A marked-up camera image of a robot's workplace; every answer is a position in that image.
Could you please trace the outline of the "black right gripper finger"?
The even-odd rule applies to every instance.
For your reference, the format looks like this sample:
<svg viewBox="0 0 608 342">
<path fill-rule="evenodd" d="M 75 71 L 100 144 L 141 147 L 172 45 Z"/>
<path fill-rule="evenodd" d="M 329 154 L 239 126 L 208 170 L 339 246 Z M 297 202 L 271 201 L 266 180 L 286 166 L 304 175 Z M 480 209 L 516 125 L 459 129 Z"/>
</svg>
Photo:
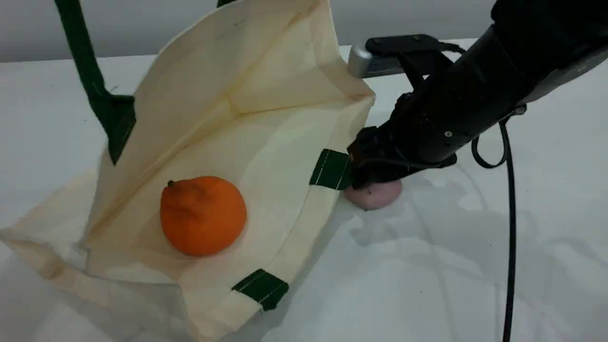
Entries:
<svg viewBox="0 0 608 342">
<path fill-rule="evenodd" d="M 361 166 L 354 168 L 351 174 L 351 187 L 355 190 L 376 183 L 397 181 L 403 177 L 399 167 L 391 166 Z"/>
</svg>

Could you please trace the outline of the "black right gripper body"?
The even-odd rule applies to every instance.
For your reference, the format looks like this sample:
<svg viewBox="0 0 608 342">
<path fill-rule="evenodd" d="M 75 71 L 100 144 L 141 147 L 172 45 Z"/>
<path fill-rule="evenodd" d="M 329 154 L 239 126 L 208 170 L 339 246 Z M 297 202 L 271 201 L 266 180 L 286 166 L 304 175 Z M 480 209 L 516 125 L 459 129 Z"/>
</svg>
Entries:
<svg viewBox="0 0 608 342">
<path fill-rule="evenodd" d="M 367 126 L 356 134 L 348 147 L 352 178 L 404 178 L 423 170 L 447 168 L 457 163 L 455 153 L 441 161 L 428 162 L 411 149 L 408 134 L 395 122 L 395 117 L 412 95 L 412 92 L 400 95 L 390 118 L 381 126 Z"/>
</svg>

